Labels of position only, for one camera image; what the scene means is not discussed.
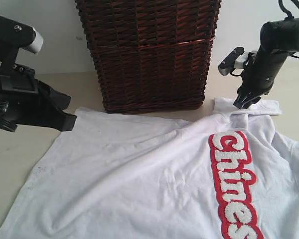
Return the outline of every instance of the white wall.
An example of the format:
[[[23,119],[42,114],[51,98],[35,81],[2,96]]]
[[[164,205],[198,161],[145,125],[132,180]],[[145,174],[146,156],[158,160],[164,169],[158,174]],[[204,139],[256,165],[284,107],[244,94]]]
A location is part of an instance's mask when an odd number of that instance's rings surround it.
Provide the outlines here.
[[[299,16],[289,0],[284,2]],[[223,0],[220,12],[212,56],[217,65],[237,46],[257,49],[261,26],[285,17],[278,0]],[[37,55],[21,50],[19,63],[37,73],[94,70],[74,0],[0,0],[0,14],[34,26],[45,39]]]

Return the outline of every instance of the table surface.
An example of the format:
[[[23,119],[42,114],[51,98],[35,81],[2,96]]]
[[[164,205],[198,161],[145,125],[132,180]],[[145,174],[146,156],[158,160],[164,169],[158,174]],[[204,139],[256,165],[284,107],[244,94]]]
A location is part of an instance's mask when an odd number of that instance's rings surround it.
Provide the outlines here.
[[[67,112],[73,113],[85,106],[104,111],[96,72],[76,74],[39,75],[58,91],[72,97]],[[215,97],[236,98],[241,78],[223,77],[217,67],[209,71],[206,100],[195,111],[152,113],[147,116],[196,121],[211,114]],[[276,129],[299,141],[299,62],[288,62],[276,78],[274,88],[265,99],[278,100],[283,110],[273,117]],[[59,132],[49,128],[20,125],[15,133],[0,130],[0,226],[7,216],[20,188],[30,171],[51,146]]]

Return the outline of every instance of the red trim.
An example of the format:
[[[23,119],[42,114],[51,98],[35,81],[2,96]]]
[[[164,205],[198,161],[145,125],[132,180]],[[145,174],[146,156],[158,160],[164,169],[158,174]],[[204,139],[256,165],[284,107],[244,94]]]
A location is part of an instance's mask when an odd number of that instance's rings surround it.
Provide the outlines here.
[[[241,175],[244,172],[247,172],[252,176],[252,179],[249,180],[249,181],[245,181],[243,179],[239,180],[240,182],[243,183],[244,192],[246,194],[246,200],[244,200],[244,201],[233,200],[233,202],[241,202],[241,203],[243,203],[244,205],[247,206],[247,208],[252,213],[252,220],[247,225],[250,226],[251,228],[253,228],[253,230],[256,232],[257,239],[263,239],[264,236],[263,236],[262,232],[260,231],[260,229],[257,226],[257,222],[258,222],[257,212],[256,212],[255,208],[253,207],[253,205],[251,204],[252,197],[251,197],[251,193],[250,193],[250,186],[256,183],[257,177],[256,177],[254,172],[244,168],[244,166],[246,164],[252,163],[252,156],[251,156],[251,153],[250,153],[250,150],[249,150],[249,144],[248,144],[246,136],[240,131],[237,131],[237,133],[243,138],[244,148],[241,151],[246,152],[247,160],[238,160],[238,162],[239,162],[238,168],[236,168],[236,169],[226,169],[226,170],[224,170],[224,172],[237,172],[237,171],[239,171],[241,173]],[[221,180],[220,180],[219,174],[218,174],[218,172],[219,172],[219,170],[217,168],[217,163],[218,162],[216,161],[216,158],[215,158],[215,151],[217,151],[219,149],[216,148],[215,145],[213,144],[213,137],[214,137],[214,135],[210,136],[209,145],[210,145],[210,148],[211,148],[211,160],[212,160],[211,165],[212,165],[213,177],[214,177],[214,183],[215,183],[215,189],[216,189],[216,199],[219,203],[218,214],[219,214],[219,217],[222,221],[221,231],[222,231],[224,239],[231,239],[230,236],[228,235],[228,228],[231,225],[231,222],[229,222],[227,220],[227,218],[225,217],[225,208],[227,207],[228,202],[223,200],[223,195],[225,193],[222,192],[221,187],[220,187]],[[232,147],[233,144],[237,143],[237,139],[234,136],[231,136],[231,135],[223,136],[221,138],[220,142],[221,142],[222,146],[224,147],[224,149],[219,150],[219,151],[222,151],[222,152],[237,152],[237,151],[239,151],[239,150],[235,150]],[[238,180],[226,180],[225,182],[226,183],[237,183],[239,181]],[[238,228],[240,228],[243,224],[238,222],[238,223],[236,223],[236,225],[238,226]]]

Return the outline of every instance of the white t-shirt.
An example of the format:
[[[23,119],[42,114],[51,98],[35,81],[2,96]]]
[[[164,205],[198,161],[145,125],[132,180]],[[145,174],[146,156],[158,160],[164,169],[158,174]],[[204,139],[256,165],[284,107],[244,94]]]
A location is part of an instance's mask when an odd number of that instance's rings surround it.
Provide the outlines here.
[[[195,123],[81,108],[34,167],[0,239],[299,239],[299,143],[274,101]]]

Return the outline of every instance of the brown woven basket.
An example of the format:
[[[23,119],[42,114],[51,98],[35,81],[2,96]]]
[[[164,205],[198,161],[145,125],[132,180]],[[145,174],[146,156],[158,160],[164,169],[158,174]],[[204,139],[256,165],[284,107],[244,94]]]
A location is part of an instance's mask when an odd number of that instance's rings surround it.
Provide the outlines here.
[[[204,101],[221,0],[75,0],[108,113]]]

